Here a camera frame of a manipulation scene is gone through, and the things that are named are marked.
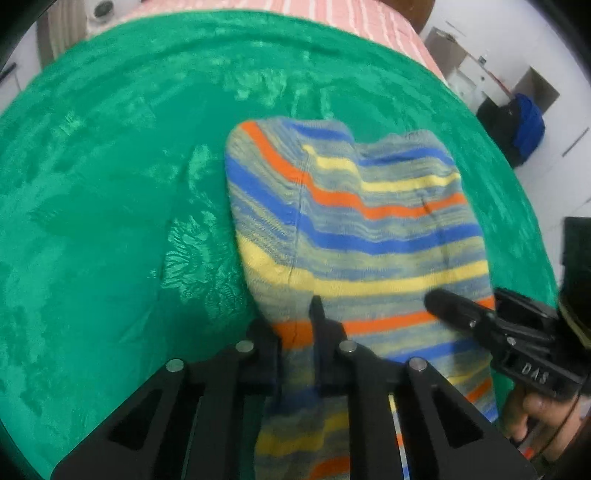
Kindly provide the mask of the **right hand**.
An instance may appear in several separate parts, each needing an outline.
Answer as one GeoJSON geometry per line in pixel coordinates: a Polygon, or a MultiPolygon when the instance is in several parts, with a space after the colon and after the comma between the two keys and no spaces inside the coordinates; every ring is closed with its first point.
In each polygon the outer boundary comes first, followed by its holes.
{"type": "Polygon", "coordinates": [[[528,422],[534,421],[540,430],[533,435],[529,450],[555,462],[578,435],[589,412],[589,397],[559,402],[516,385],[502,410],[500,426],[507,438],[522,442],[530,434],[528,422]]]}

